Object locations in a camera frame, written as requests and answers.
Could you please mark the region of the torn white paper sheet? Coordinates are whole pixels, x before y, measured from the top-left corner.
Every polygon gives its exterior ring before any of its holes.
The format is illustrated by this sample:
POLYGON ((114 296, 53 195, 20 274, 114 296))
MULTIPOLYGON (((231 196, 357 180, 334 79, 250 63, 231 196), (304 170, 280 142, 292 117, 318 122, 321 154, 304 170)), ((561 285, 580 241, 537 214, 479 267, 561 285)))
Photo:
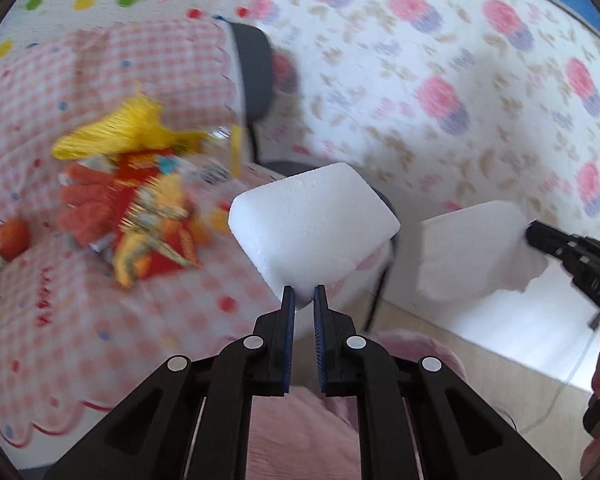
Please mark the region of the torn white paper sheet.
POLYGON ((494 200, 420 224, 419 296, 437 304, 523 292, 548 260, 526 242, 529 222, 515 203, 494 200))

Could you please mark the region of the white foam block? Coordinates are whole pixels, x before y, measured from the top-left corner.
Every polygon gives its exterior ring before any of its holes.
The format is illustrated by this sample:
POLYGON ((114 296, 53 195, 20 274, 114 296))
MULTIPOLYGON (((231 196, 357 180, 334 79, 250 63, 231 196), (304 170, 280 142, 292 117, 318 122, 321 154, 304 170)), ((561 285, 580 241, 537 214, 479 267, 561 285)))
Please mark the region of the white foam block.
POLYGON ((289 286, 308 302, 316 286, 358 270, 401 225, 355 169, 336 162, 239 194, 228 227, 276 297, 289 286))

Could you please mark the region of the orange knitted glove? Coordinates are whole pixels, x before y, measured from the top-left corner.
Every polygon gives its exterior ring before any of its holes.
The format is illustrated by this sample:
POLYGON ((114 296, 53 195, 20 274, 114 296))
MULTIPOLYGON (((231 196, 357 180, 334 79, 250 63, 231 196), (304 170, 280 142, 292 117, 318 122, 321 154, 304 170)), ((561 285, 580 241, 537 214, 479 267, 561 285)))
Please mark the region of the orange knitted glove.
POLYGON ((73 162, 60 174, 64 209, 56 223, 79 246, 90 247, 114 232, 117 190, 114 176, 73 162))

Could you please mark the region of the pink checkered chair cover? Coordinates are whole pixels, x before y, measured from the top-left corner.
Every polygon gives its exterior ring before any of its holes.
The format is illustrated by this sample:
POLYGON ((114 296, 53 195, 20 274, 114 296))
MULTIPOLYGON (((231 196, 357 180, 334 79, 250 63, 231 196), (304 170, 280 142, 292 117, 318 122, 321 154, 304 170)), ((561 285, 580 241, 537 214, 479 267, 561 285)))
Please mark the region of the pink checkered chair cover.
POLYGON ((56 460, 164 359, 214 353, 276 297, 228 232, 259 29, 78 30, 0 63, 0 445, 56 460))

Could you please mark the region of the red snack package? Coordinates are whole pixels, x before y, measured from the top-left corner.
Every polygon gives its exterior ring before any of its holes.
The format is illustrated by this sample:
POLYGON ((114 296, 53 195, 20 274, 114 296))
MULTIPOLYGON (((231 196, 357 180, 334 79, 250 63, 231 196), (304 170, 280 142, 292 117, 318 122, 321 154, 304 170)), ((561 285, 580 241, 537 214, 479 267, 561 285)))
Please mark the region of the red snack package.
POLYGON ((198 243, 209 233, 200 224, 185 169, 169 150, 118 157, 110 261, 120 286, 201 266, 198 243))

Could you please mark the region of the orange fruit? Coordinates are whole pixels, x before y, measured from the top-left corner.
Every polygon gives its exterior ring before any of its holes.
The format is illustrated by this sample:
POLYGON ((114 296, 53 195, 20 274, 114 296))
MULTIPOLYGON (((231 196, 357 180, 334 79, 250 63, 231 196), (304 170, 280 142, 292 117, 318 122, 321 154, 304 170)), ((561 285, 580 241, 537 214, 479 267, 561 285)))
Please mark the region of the orange fruit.
POLYGON ((14 260, 29 248, 30 238, 27 222, 17 218, 5 221, 0 225, 0 257, 14 260))

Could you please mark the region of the clear plastic bottle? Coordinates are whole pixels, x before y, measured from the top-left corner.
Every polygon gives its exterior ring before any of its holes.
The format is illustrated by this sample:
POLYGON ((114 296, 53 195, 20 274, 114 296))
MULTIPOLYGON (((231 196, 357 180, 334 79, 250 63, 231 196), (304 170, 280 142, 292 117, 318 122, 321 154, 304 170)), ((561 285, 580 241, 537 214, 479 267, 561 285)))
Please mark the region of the clear plastic bottle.
POLYGON ((208 130, 201 139, 201 153, 223 166, 238 179, 242 175, 242 140, 244 129, 231 124, 208 130))

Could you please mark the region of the yellow mesh net bag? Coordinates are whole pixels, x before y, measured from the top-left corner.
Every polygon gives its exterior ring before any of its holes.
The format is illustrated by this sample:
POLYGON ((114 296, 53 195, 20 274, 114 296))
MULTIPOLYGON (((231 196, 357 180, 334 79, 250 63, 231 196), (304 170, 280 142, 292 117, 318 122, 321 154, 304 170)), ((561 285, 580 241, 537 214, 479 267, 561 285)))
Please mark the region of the yellow mesh net bag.
POLYGON ((143 151, 182 148, 199 151, 207 133, 202 130, 172 130, 163 125, 161 104, 137 93, 104 117, 81 126, 58 139, 53 158, 78 160, 95 155, 114 156, 143 151))

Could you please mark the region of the grey office chair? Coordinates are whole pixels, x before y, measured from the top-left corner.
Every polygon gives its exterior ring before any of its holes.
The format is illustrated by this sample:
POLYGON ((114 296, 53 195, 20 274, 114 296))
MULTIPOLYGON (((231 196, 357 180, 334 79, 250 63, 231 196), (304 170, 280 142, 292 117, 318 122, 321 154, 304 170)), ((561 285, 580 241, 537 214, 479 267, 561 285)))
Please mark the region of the grey office chair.
POLYGON ((271 160, 262 162, 260 157, 259 138, 254 125, 264 119, 273 102, 274 72, 273 50, 268 37, 257 27, 232 23, 242 84, 245 90, 245 111, 247 119, 248 139, 253 161, 267 170, 284 177, 302 174, 316 169, 316 166, 293 160, 271 160))

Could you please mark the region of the floral wall cloth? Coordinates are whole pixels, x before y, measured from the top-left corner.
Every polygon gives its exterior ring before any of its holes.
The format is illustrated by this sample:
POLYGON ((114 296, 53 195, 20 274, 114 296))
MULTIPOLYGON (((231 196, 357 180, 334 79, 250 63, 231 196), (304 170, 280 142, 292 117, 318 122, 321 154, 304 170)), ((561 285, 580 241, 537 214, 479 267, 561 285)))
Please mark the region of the floral wall cloth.
POLYGON ((261 157, 343 160, 445 210, 600 238, 600 36, 555 0, 252 0, 261 157))

